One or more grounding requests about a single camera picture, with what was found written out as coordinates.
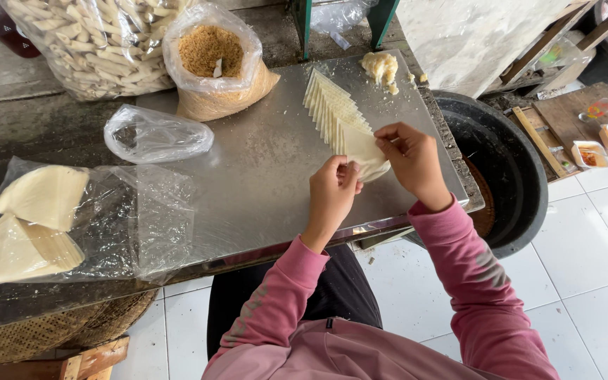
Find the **hand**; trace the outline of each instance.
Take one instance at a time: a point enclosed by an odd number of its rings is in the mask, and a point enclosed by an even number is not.
[[[309,225],[301,239],[310,250],[323,252],[349,214],[354,196],[363,188],[363,183],[358,182],[359,169],[355,162],[347,165],[346,156],[332,156],[309,179]]]
[[[404,122],[384,126],[374,136],[400,184],[429,210],[440,212],[452,204],[440,170],[435,138]]]

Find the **dark pants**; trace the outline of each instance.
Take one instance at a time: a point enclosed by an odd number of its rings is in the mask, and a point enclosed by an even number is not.
[[[320,274],[302,319],[316,321],[340,316],[349,321],[383,328],[377,300],[353,251],[346,244],[326,251],[330,260]],[[273,262],[268,262],[215,276],[208,310],[208,360],[220,349],[222,335],[231,329],[234,320],[241,314],[243,303],[250,299],[273,265]]]

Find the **dark bottle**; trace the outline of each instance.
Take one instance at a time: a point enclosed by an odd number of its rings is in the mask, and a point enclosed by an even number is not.
[[[37,57],[40,53],[32,42],[25,37],[15,22],[6,14],[0,5],[0,41],[6,45],[13,53],[23,58]]]

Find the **metal tabletop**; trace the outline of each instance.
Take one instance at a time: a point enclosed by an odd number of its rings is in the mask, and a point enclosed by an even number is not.
[[[405,61],[398,50],[387,52],[399,63],[397,95],[374,86],[358,63],[362,56],[276,68],[281,78],[265,98],[207,123],[215,132],[208,153],[161,164],[190,176],[197,187],[188,265],[291,241],[306,227],[308,178],[332,155],[302,105],[312,67],[351,94],[374,131],[404,121],[435,137],[448,188],[462,205],[468,202],[426,104],[408,82]],[[174,113],[177,94],[140,97],[137,105]],[[391,170],[363,188],[335,239],[404,224],[415,201]]]

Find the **person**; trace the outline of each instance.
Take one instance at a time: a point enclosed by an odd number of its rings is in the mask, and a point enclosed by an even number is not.
[[[404,123],[374,136],[418,198],[407,215],[452,298],[463,364],[383,331],[350,248],[324,249],[363,188],[358,165],[333,156],[309,181],[309,223],[285,254],[215,276],[203,379],[558,379],[503,267],[447,190],[435,139]]]

